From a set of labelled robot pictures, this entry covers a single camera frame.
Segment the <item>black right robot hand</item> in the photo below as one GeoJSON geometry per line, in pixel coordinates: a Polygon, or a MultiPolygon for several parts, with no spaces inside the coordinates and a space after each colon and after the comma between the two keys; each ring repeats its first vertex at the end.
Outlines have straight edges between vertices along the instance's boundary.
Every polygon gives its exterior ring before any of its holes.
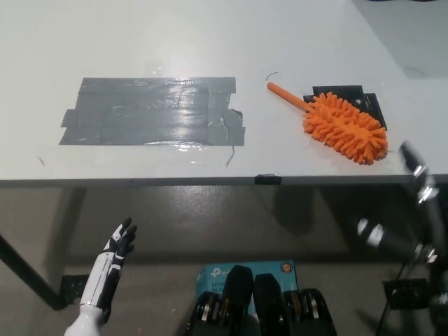
{"type": "Polygon", "coordinates": [[[387,249],[410,262],[435,263],[447,255],[445,224],[438,205],[439,188],[428,166],[407,141],[399,152],[405,168],[416,186],[416,200],[423,214],[429,234],[426,242],[411,242],[386,230],[380,223],[362,218],[357,224],[357,235],[375,249],[387,249]]]}

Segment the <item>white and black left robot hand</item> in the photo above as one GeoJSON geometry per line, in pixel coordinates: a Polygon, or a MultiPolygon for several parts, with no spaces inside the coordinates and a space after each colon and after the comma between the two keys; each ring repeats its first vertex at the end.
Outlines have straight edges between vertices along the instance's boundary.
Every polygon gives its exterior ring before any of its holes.
{"type": "Polygon", "coordinates": [[[125,219],[108,238],[97,256],[87,279],[80,305],[91,305],[111,313],[111,305],[126,257],[134,250],[137,226],[132,219],[125,219]]]}

